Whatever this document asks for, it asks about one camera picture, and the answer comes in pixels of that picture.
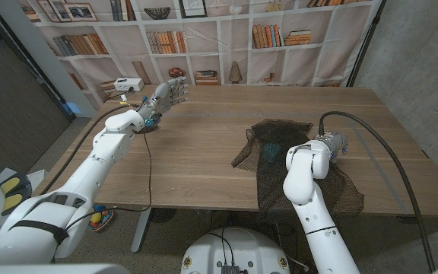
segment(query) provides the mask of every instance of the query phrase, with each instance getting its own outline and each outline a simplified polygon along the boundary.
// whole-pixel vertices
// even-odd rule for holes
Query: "bookshelf backdrop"
[[[18,0],[96,109],[105,98],[101,83],[140,77],[158,84],[170,78],[172,68],[185,72],[189,84],[230,85],[239,79],[236,83],[249,85],[343,85],[381,4],[381,0],[205,0],[207,17],[183,18],[181,1]],[[170,8],[170,13],[154,20],[145,11],[148,8]],[[276,45],[268,45],[265,37],[262,46],[257,39],[270,26],[269,36]],[[258,38],[255,29],[261,33]],[[294,33],[297,30],[309,32]],[[168,38],[171,48],[161,46],[160,38]],[[200,71],[215,73],[203,78],[196,73]]]

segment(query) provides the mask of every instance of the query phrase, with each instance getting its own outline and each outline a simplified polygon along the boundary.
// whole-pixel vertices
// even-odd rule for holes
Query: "picture frame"
[[[37,2],[51,22],[60,22],[59,17],[48,0],[38,0]]]
[[[182,18],[207,17],[205,0],[179,0]]]
[[[68,16],[67,11],[65,11],[64,8],[65,0],[49,0],[49,3],[61,22],[72,21],[72,19]]]
[[[97,17],[89,3],[71,3],[63,4],[63,6],[72,22],[97,21]]]

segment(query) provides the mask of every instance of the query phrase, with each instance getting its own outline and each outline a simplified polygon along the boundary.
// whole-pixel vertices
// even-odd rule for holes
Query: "colorful toy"
[[[89,229],[94,232],[102,231],[113,220],[115,213],[104,205],[94,205],[93,208],[96,213],[90,217]]]

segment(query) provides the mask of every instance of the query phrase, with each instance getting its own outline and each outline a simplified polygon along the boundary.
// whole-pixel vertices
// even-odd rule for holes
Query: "shelf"
[[[187,56],[218,56],[218,52],[210,53],[171,53],[171,54],[150,54],[151,57],[187,57]]]
[[[355,54],[353,50],[381,2],[307,8],[309,0],[295,0],[287,2],[288,5],[283,2],[283,11],[265,12],[268,2],[258,1],[225,0],[225,6],[243,5],[242,14],[238,15],[226,15],[229,14],[226,8],[221,16],[181,18],[178,0],[131,0],[136,21],[113,21],[112,13],[107,9],[109,1],[106,1],[92,4],[99,7],[95,13],[100,9],[97,22],[43,20],[33,25],[41,30],[55,50],[54,36],[82,33],[100,36],[109,55],[57,57],[69,73],[76,75],[84,86],[82,93],[98,108],[102,99],[101,82],[123,76],[139,77],[140,73],[145,73],[152,84],[158,84],[170,78],[168,71],[172,67],[186,71],[188,84],[195,84],[194,72],[212,69],[217,71],[221,84],[236,85],[228,80],[233,62],[240,68],[243,78],[240,84],[316,86],[339,83],[344,79],[345,63]],[[171,7],[168,19],[153,20],[143,11],[159,7]],[[284,38],[292,30],[311,30],[311,44],[256,49],[252,27],[257,24],[277,24]],[[151,54],[148,31],[184,32],[189,52]],[[346,49],[344,55],[338,52],[339,49]],[[275,73],[275,81],[264,82],[271,72]]]
[[[278,51],[278,50],[287,50],[287,49],[313,49],[321,46],[322,43],[315,43],[315,44],[307,44],[307,45],[279,46],[279,47],[249,49],[249,50],[253,53],[260,53],[260,52],[269,52],[269,51]]]
[[[109,54],[57,56],[57,59],[62,61],[78,60],[83,58],[112,58],[112,57]]]
[[[117,26],[139,26],[139,25],[154,25],[154,24],[184,24],[184,23],[201,23],[214,21],[230,21],[236,19],[248,18],[267,18],[277,17],[290,14],[302,14],[317,11],[333,11],[336,8],[349,8],[352,6],[372,5],[371,1],[355,2],[344,5],[315,7],[315,8],[299,8],[288,11],[272,11],[261,12],[254,14],[238,14],[238,15],[222,15],[205,18],[183,18],[183,19],[164,19],[164,20],[141,20],[141,21],[110,21],[110,22],[36,22],[33,23],[35,27],[117,27]]]

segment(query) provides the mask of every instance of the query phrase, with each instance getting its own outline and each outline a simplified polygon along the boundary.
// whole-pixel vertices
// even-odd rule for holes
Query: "black mesh net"
[[[264,119],[246,131],[248,143],[231,163],[233,167],[256,171],[258,207],[262,212],[291,210],[290,201],[283,193],[287,176],[285,158],[288,149],[309,141],[311,123],[284,119]],[[335,164],[328,175],[316,181],[322,190],[330,212],[356,215],[363,209],[364,195],[351,179]]]

